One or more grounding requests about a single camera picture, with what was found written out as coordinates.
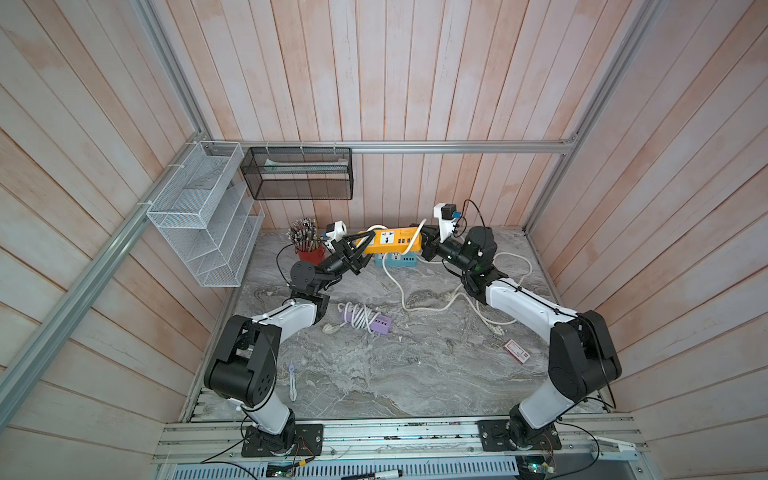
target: coiled white cable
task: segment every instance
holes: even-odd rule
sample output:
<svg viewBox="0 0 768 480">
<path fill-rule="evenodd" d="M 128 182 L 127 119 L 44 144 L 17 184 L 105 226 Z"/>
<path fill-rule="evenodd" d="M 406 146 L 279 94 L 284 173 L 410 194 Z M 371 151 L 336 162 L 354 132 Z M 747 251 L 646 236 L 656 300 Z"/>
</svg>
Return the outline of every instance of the coiled white cable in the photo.
<svg viewBox="0 0 768 480">
<path fill-rule="evenodd" d="M 371 330 L 371 324 L 376 320 L 377 316 L 381 315 L 381 312 L 373 310 L 365 303 L 362 305 L 352 302 L 340 303 L 338 307 L 340 312 L 343 311 L 342 318 L 344 319 L 344 323 L 342 323 L 342 325 L 349 323 L 356 329 L 362 329 L 365 327 L 366 330 L 368 330 L 368 333 L 373 333 Z M 346 321 L 347 312 L 351 313 L 349 322 Z"/>
</svg>

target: blue power strip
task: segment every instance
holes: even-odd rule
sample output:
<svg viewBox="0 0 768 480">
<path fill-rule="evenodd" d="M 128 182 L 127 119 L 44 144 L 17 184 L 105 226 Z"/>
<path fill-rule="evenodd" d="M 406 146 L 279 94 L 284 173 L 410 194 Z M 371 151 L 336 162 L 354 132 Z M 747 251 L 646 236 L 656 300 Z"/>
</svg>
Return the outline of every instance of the blue power strip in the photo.
<svg viewBox="0 0 768 480">
<path fill-rule="evenodd" d="M 377 266 L 382 266 L 382 257 L 384 253 L 377 253 L 374 257 L 374 261 Z M 387 253 L 386 254 L 386 266 L 416 266 L 416 254 L 415 253 Z"/>
</svg>

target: wooden wall panel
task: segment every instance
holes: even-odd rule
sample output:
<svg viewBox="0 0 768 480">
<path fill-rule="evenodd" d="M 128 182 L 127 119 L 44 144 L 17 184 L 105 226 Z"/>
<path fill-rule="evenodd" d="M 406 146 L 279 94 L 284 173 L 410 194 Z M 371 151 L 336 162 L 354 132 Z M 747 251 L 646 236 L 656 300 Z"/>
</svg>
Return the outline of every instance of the wooden wall panel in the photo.
<svg viewBox="0 0 768 480">
<path fill-rule="evenodd" d="M 2 369 L 194 133 L 155 55 L 124 2 L 0 6 Z M 220 295 L 149 229 L 0 434 L 0 476 L 141 477 Z"/>
<path fill-rule="evenodd" d="M 642 3 L 154 2 L 214 135 L 250 141 L 569 137 Z M 471 198 L 486 223 L 518 226 L 558 158 L 355 156 L 353 200 L 266 208 L 276 228 L 301 216 L 363 227 Z"/>
<path fill-rule="evenodd" d="M 669 2 L 532 232 L 665 478 L 768 470 L 766 27 L 766 2 Z"/>
</svg>

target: white power cord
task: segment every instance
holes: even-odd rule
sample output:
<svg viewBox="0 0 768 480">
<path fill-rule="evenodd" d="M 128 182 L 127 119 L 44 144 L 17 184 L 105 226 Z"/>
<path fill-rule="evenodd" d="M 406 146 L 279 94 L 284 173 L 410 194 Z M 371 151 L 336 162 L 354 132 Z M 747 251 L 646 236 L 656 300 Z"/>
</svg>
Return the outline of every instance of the white power cord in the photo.
<svg viewBox="0 0 768 480">
<path fill-rule="evenodd" d="M 517 257 L 517 258 L 525 260 L 525 262 L 528 264 L 528 273 L 526 273 L 525 275 L 520 277 L 520 280 L 518 281 L 518 285 L 523 283 L 523 280 L 525 280 L 525 277 L 527 277 L 528 275 L 533 273 L 533 265 L 531 264 L 531 261 L 529 259 L 523 257 L 522 255 L 518 255 L 516 253 L 509 253 L 509 252 L 499 252 L 499 253 L 497 253 L 497 254 L 495 254 L 493 256 L 493 261 L 496 261 L 496 259 L 499 258 L 501 255 L 509 255 L 511 257 Z"/>
<path fill-rule="evenodd" d="M 341 324 L 342 326 L 348 323 L 346 321 L 346 314 L 347 312 L 350 312 L 349 324 L 356 329 L 362 329 L 364 327 L 368 330 L 368 333 L 373 333 L 373 331 L 371 331 L 371 324 L 376 320 L 377 316 L 381 315 L 381 312 L 374 311 L 365 303 L 363 305 L 353 304 L 352 302 L 340 303 L 338 307 L 340 312 L 344 312 L 342 314 L 342 318 L 344 319 L 344 323 Z"/>
<path fill-rule="evenodd" d="M 483 316 L 483 314 L 482 314 L 482 313 L 480 313 L 480 309 L 479 309 L 479 305 L 480 305 L 480 302 L 477 302 L 477 305 L 475 305 L 475 302 L 476 302 L 476 301 L 475 301 L 475 302 L 473 302 L 473 299 L 472 299 L 472 298 L 471 298 L 469 295 L 467 295 L 467 294 L 466 294 L 466 293 L 464 293 L 464 292 L 459 292 L 459 291 L 458 291 L 458 289 L 460 289 L 460 288 L 462 287 L 462 285 L 461 285 L 461 284 L 459 284 L 458 286 L 456 286 L 456 288 L 455 288 L 455 289 L 454 289 L 454 290 L 451 292 L 451 299 L 450 299 L 450 301 L 448 302 L 448 304 L 447 304 L 447 305 L 445 305 L 445 306 L 444 306 L 444 307 L 442 307 L 442 308 L 432 308 L 432 307 L 428 307 L 428 306 L 414 306 L 414 307 L 408 307 L 408 306 L 406 306 L 406 292 L 405 292 L 405 291 L 403 291 L 403 289 L 402 289 L 402 286 L 400 285 L 400 283 L 399 283 L 397 280 L 395 280 L 395 277 L 393 277 L 392 275 L 390 275 L 390 274 L 389 274 L 389 270 L 387 270 L 387 269 L 386 269 L 386 256 L 387 256 L 387 254 L 385 253 L 385 254 L 384 254 L 384 257 L 382 258 L 382 268 L 384 269 L 384 273 L 386 273 L 386 275 L 389 277 L 389 279 L 390 279 L 392 282 L 394 282 L 394 284 L 395 284 L 395 285 L 397 285 L 397 288 L 400 290 L 400 303 L 401 303 L 401 305 L 402 305 L 402 308 L 403 308 L 403 309 L 404 309 L 406 312 L 415 312 L 415 311 L 418 311 L 418 310 L 428 310 L 428 311 L 430 311 L 430 312 L 442 312 L 443 310 L 446 310 L 446 309 L 448 309 L 448 308 L 449 308 L 449 307 L 450 307 L 450 306 L 451 306 L 451 305 L 452 305 L 452 304 L 455 302 L 455 300 L 456 300 L 457 298 L 459 298 L 460 296 L 463 296 L 464 298 L 466 298 L 466 299 L 467 299 L 467 302 L 469 302 L 469 306 L 470 306 L 470 307 L 471 307 L 471 308 L 472 308 L 472 309 L 475 311 L 475 313 L 477 313 L 477 315 L 480 317 L 480 320 L 482 320 L 482 321 L 483 321 L 483 323 L 484 323 L 484 324 L 485 324 L 485 325 L 486 325 L 486 326 L 487 326 L 487 327 L 488 327 L 488 328 L 489 328 L 489 329 L 490 329 L 490 330 L 491 330 L 493 333 L 495 333 L 496 335 L 503 335 L 503 334 L 504 334 L 504 330 L 502 330 L 502 329 L 501 329 L 500 325 L 511 325 L 511 324 L 513 324 L 513 323 L 517 322 L 517 320 L 512 320 L 511 322 L 494 322 L 493 320 L 490 320 L 490 319 L 487 319 L 487 318 L 485 318 L 485 317 Z"/>
<path fill-rule="evenodd" d="M 416 238 L 418 237 L 419 233 L 421 233 L 422 227 L 424 227 L 424 223 L 426 223 L 426 221 L 427 221 L 427 219 L 424 219 L 424 220 L 421 221 L 421 223 L 419 223 L 419 227 L 416 229 L 416 232 L 413 234 L 413 238 L 411 239 L 411 242 L 408 244 L 408 247 L 402 252 L 403 255 L 407 254 L 411 250 L 411 248 L 413 247 L 414 242 L 416 242 Z M 385 227 L 384 225 L 378 225 L 377 224 L 377 225 L 372 225 L 371 227 L 368 227 L 368 230 L 366 230 L 366 231 L 371 231 L 371 230 L 374 230 L 376 228 L 387 230 L 387 227 Z M 494 322 L 493 320 L 485 318 L 483 316 L 483 314 L 480 313 L 480 302 L 477 301 L 477 300 L 475 300 L 473 302 L 473 299 L 469 295 L 467 295 L 464 292 L 459 292 L 458 291 L 458 289 L 462 287 L 461 284 L 459 284 L 451 292 L 451 299 L 449 300 L 448 304 L 446 304 L 442 308 L 432 308 L 432 307 L 427 307 L 427 306 L 414 306 L 414 307 L 406 306 L 406 292 L 402 289 L 402 286 L 400 285 L 400 283 L 397 280 L 395 280 L 395 277 L 393 277 L 389 273 L 389 270 L 387 270 L 387 268 L 386 268 L 386 257 L 387 257 L 387 255 L 388 255 L 387 253 L 384 253 L 382 255 L 382 268 L 384 269 L 384 273 L 389 277 L 389 279 L 392 282 L 394 282 L 395 285 L 397 285 L 397 288 L 400 290 L 400 304 L 402 305 L 402 308 L 406 312 L 414 312 L 414 311 L 418 311 L 418 310 L 427 310 L 427 311 L 430 311 L 430 312 L 442 312 L 442 311 L 448 309 L 455 302 L 455 300 L 457 298 L 459 298 L 460 296 L 463 296 L 464 298 L 467 299 L 467 302 L 469 303 L 469 306 L 472 308 L 472 310 L 474 310 L 475 313 L 477 314 L 477 316 L 480 317 L 480 320 L 482 320 L 482 322 L 488 327 L 488 329 L 490 329 L 496 335 L 504 335 L 504 330 L 502 330 L 502 328 L 501 328 L 502 325 L 511 325 L 511 324 L 517 322 L 516 319 L 513 319 L 513 320 L 511 320 L 509 322 Z M 522 283 L 522 281 L 523 281 L 523 279 L 525 277 L 527 277 L 528 275 L 533 273 L 533 264 L 531 264 L 531 262 L 527 258 L 523 257 L 522 255 L 518 255 L 516 253 L 509 253 L 509 252 L 498 252 L 497 254 L 495 254 L 493 256 L 493 260 L 496 260 L 501 255 L 510 255 L 512 257 L 521 258 L 521 259 L 525 260 L 526 263 L 528 263 L 528 273 L 526 273 L 525 275 L 523 275 L 520 278 L 520 281 L 518 282 L 518 284 Z M 416 259 L 421 261 L 422 263 L 442 263 L 441 260 L 428 261 L 428 260 L 424 260 L 424 259 L 422 259 L 422 258 L 420 258 L 418 256 L 416 257 Z M 339 304 L 339 311 L 341 311 L 342 305 L 343 305 L 343 303 Z M 350 305 L 351 305 L 351 303 L 347 302 L 346 306 L 344 307 L 344 318 L 346 318 L 346 309 L 349 308 Z M 359 306 L 357 306 L 357 305 L 354 306 L 353 316 L 355 316 L 355 311 L 356 311 L 356 309 L 358 307 Z M 360 311 L 358 312 L 358 315 L 359 315 L 359 319 L 358 319 L 359 326 L 355 326 L 355 328 L 362 328 L 362 326 L 366 325 L 366 323 L 367 323 L 366 327 L 367 327 L 368 331 L 370 332 L 371 331 L 370 324 L 376 318 L 378 313 L 376 314 L 376 316 L 371 318 L 370 321 L 369 321 L 368 320 L 369 312 L 368 313 L 364 313 L 364 311 L 366 309 L 369 312 L 372 312 L 371 309 L 369 309 L 365 304 L 363 304 L 362 305 L 362 309 L 360 309 Z M 325 333 L 333 333 L 333 332 L 337 331 L 339 328 L 341 328 L 341 325 L 339 325 L 339 326 L 325 325 L 323 327 L 323 332 L 325 332 Z"/>
</svg>

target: pencil holder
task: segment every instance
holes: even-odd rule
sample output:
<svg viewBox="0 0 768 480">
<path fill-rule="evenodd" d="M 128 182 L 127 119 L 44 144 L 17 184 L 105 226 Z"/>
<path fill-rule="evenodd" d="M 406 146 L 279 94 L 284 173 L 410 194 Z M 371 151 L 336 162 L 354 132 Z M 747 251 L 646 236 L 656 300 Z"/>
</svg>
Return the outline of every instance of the pencil holder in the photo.
<svg viewBox="0 0 768 480">
<path fill-rule="evenodd" d="M 326 257 L 326 248 L 320 244 L 319 247 L 317 247 L 315 250 L 312 250 L 311 252 L 303 252 L 297 248 L 296 253 L 299 254 L 300 260 L 306 260 L 307 262 L 311 262 L 317 265 Z"/>
</svg>

